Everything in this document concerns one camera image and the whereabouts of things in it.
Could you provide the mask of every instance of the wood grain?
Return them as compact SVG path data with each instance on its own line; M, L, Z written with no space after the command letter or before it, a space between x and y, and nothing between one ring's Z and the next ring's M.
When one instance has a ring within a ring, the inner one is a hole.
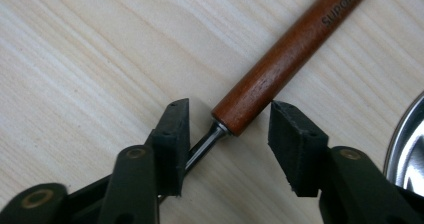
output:
M191 138L210 110L314 0L0 0L0 207L59 182L74 192L144 143L190 98ZM424 0L364 0L276 99L330 145L382 167L424 89ZM218 144L161 205L162 223L322 223L266 144L269 109Z

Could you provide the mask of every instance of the metal bowl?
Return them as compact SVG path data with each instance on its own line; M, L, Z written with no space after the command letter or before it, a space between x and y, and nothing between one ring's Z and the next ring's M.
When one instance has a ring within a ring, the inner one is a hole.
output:
M424 92L396 128L384 174L391 183L424 196Z

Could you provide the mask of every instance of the wooden handle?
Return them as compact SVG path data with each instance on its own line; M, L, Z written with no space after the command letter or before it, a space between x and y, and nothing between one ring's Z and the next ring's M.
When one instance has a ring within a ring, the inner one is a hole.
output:
M212 110L240 135L361 0L317 0Z

